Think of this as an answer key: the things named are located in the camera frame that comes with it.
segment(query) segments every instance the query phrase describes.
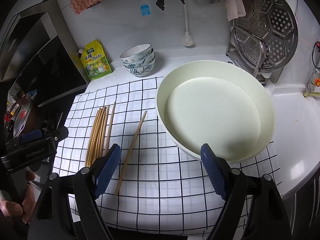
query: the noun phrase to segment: blue gripper pad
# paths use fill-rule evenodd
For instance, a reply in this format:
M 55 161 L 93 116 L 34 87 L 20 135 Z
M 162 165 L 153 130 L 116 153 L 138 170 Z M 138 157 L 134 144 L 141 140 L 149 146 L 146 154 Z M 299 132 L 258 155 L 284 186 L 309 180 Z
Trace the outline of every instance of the blue gripper pad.
M 119 145 L 114 144 L 108 151 L 107 155 L 103 158 L 107 158 L 104 166 L 100 169 L 100 172 L 96 176 L 95 199 L 99 198 L 100 195 L 106 192 L 109 182 L 115 172 L 120 158 L 121 158 L 121 148 Z
M 216 194 L 220 195 L 223 200 L 226 200 L 226 181 L 218 164 L 215 162 L 216 156 L 207 143 L 201 146 L 200 156 Z

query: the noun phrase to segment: white grid tablecloth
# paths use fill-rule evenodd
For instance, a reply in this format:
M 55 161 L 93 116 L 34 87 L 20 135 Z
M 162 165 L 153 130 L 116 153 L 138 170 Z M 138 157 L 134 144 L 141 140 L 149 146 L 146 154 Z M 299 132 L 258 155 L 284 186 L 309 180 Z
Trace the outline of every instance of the white grid tablecloth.
M 84 166 L 97 109 L 107 105 L 112 108 L 116 102 L 110 147 L 117 143 L 122 148 L 122 156 L 106 192 L 97 199 L 106 225 L 139 232 L 205 238 L 224 201 L 215 194 L 201 162 L 179 150 L 159 123 L 155 94 L 162 79 L 143 79 L 76 96 L 65 123 L 69 136 L 58 145 L 53 172 L 66 176 Z M 119 196 L 114 196 L 121 166 L 144 110 L 148 113 L 131 153 Z M 277 185 L 281 183 L 272 142 L 257 157 L 231 166 L 250 176 L 260 177 L 268 173 Z M 70 195 L 69 200 L 73 213 L 77 214 L 74 196 Z M 249 196 L 235 239 L 241 238 L 250 203 Z

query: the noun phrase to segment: yellow seasoning package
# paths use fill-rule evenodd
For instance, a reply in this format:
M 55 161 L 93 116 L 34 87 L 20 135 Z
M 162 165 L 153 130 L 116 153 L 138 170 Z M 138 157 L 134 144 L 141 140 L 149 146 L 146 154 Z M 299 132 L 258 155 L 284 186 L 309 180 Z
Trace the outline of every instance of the yellow seasoning package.
M 91 41 L 84 46 L 81 54 L 81 62 L 87 71 L 90 81 L 112 72 L 102 46 L 97 40 Z

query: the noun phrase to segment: gripper logo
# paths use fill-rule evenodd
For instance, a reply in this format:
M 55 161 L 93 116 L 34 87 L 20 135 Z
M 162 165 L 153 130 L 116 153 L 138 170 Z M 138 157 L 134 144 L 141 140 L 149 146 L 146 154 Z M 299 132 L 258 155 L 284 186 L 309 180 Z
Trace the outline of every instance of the gripper logo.
M 28 157 L 31 157 L 31 156 L 33 156 L 33 155 L 36 155 L 36 154 L 40 153 L 40 152 L 44 152 L 44 148 L 41 148 L 40 150 L 34 151 L 34 152 L 32 152 L 32 153 L 26 154 L 26 157 L 27 157 L 27 158 L 28 158 Z

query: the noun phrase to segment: blue pastry brush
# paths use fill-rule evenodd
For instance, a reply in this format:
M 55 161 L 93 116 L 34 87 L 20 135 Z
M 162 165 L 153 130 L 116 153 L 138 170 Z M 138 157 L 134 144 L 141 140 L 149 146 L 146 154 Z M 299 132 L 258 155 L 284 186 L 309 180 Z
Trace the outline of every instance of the blue pastry brush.
M 106 192 L 113 173 L 120 162 L 120 158 L 121 148 L 119 145 L 114 144 L 106 156 L 96 159 L 98 162 L 95 165 L 97 172 L 94 172 L 96 180 L 93 192 L 95 199 L 99 198 L 100 195 Z
M 149 15 L 150 14 L 150 8 L 147 4 L 143 4 L 143 0 L 141 0 L 142 5 L 140 6 L 141 15 Z

